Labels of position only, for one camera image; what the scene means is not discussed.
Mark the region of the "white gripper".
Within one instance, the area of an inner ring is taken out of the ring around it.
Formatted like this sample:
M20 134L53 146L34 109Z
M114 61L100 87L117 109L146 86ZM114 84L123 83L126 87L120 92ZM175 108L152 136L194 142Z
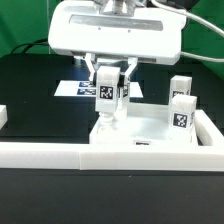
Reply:
M61 55L85 55L89 80L98 70L97 57L124 60L128 68L120 73L124 87L145 63L173 65L180 58L182 29L186 17L160 8L122 4L118 10L109 1L63 1L56 7L48 35L51 48Z

